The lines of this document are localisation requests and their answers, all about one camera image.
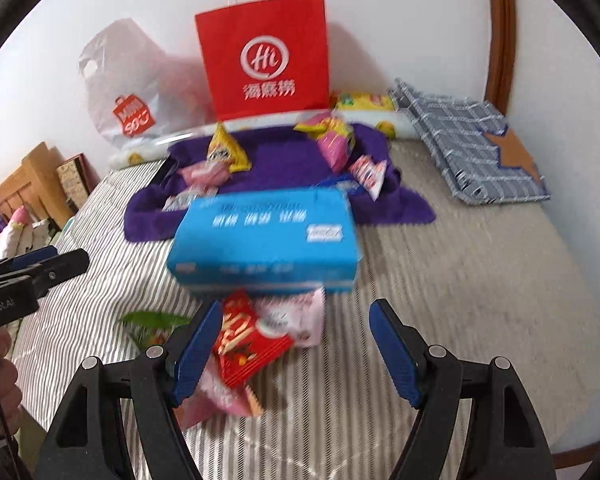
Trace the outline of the green snack packet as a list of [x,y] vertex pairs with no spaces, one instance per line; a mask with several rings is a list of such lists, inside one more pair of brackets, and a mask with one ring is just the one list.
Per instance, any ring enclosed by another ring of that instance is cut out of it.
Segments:
[[120,318],[119,323],[140,351],[151,346],[164,344],[180,326],[187,325],[192,319],[188,316],[160,311],[133,311]]

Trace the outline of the red gold snack packet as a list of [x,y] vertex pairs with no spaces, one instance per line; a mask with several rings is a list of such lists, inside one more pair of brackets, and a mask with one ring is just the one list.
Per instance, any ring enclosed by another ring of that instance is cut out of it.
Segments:
[[220,377],[237,388],[292,348],[287,333],[272,328],[257,314],[245,292],[233,292],[222,303],[222,325],[213,346]]

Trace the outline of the dark blue snack packet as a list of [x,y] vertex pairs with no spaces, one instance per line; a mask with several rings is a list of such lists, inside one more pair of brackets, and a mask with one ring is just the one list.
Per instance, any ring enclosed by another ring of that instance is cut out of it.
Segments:
[[339,176],[329,177],[316,185],[318,188],[336,188],[348,197],[365,195],[366,189],[360,185],[360,182],[350,174],[340,174]]

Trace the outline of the plush toy pile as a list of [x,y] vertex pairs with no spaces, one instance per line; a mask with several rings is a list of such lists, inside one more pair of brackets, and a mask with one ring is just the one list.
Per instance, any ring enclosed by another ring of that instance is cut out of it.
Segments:
[[0,260],[41,249],[59,231],[51,218],[35,221],[27,206],[18,207],[0,231]]

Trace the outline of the wooden headboard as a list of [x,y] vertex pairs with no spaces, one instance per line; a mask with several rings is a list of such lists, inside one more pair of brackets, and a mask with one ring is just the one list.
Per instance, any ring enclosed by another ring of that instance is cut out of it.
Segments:
[[0,214],[8,219],[26,206],[32,219],[52,219],[62,229],[73,213],[56,171],[60,163],[56,148],[38,144],[0,185]]

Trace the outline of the patterned box by headboard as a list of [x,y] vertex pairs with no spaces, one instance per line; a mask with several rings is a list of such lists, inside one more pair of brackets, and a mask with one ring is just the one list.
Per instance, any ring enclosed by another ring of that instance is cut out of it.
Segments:
[[75,211],[85,205],[99,182],[92,165],[82,153],[64,160],[56,168],[56,174],[67,203]]

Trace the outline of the silver clear packet on towel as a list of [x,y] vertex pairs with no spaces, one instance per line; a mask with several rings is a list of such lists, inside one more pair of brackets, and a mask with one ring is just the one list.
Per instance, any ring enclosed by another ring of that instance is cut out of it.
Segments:
[[174,196],[170,196],[164,206],[162,207],[163,211],[179,211],[179,210],[187,210],[194,200],[199,200],[200,198],[208,198],[213,197],[219,191],[215,186],[200,186],[200,185],[192,185],[179,192]]

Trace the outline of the blue tissue pack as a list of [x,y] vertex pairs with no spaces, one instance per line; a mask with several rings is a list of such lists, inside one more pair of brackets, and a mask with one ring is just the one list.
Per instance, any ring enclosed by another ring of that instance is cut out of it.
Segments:
[[194,200],[166,268],[196,295],[354,289],[361,261],[347,195],[293,188]]

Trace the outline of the pink white small packet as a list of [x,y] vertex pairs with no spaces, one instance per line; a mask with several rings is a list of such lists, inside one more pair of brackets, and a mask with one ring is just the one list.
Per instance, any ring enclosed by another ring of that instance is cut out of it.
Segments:
[[385,182],[387,161],[375,162],[370,155],[362,155],[350,167],[349,172],[372,200],[378,200]]

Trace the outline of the white plastic Miniso bag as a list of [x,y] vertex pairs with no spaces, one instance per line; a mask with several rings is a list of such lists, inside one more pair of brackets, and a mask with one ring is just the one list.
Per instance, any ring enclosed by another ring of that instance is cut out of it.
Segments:
[[202,63],[166,52],[130,18],[94,36],[79,71],[87,113],[118,150],[202,126],[213,116]]

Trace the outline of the yellow triangular snack packet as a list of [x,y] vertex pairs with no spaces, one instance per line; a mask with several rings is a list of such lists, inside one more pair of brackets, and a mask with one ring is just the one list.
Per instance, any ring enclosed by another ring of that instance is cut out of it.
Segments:
[[207,160],[208,162],[222,162],[232,174],[250,171],[252,168],[247,153],[234,136],[225,129],[222,122],[215,125],[208,146]]

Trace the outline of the blue plaid folded cloth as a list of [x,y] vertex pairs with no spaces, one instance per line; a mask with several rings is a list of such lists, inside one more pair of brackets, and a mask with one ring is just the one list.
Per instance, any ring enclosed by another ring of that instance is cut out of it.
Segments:
[[550,199],[533,157],[491,102],[425,93],[401,79],[390,96],[458,200],[479,206]]

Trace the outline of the purple towel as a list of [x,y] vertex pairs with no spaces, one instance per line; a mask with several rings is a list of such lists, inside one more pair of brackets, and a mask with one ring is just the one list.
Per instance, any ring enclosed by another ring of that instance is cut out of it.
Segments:
[[[350,198],[356,223],[362,226],[381,224],[428,224],[436,214],[426,200],[401,183],[402,174],[389,155],[388,140],[380,131],[361,124],[353,126],[355,144],[351,162],[370,156],[374,162],[386,162],[384,185],[377,200],[363,191]],[[315,141],[291,126],[242,130],[233,134],[246,152],[252,167],[233,174],[223,184],[220,194],[308,188],[336,174],[330,170]],[[186,188],[178,174],[181,169],[202,162],[207,157],[210,139],[189,139],[169,148],[169,157],[150,185],[141,188],[126,206],[123,233],[132,243],[158,242],[174,237],[185,212],[165,211],[166,200]]]

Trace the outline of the red paper shopping bag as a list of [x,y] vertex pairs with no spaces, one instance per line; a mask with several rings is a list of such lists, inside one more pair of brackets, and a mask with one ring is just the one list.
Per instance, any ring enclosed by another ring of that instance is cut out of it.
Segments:
[[219,120],[328,107],[325,0],[227,0],[195,25]]

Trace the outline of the brown wooden door frame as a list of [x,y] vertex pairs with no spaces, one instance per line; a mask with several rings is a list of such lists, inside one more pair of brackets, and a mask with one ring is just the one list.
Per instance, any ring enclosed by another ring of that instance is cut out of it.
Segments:
[[490,0],[490,13],[491,43],[484,98],[506,114],[516,61],[516,0]]

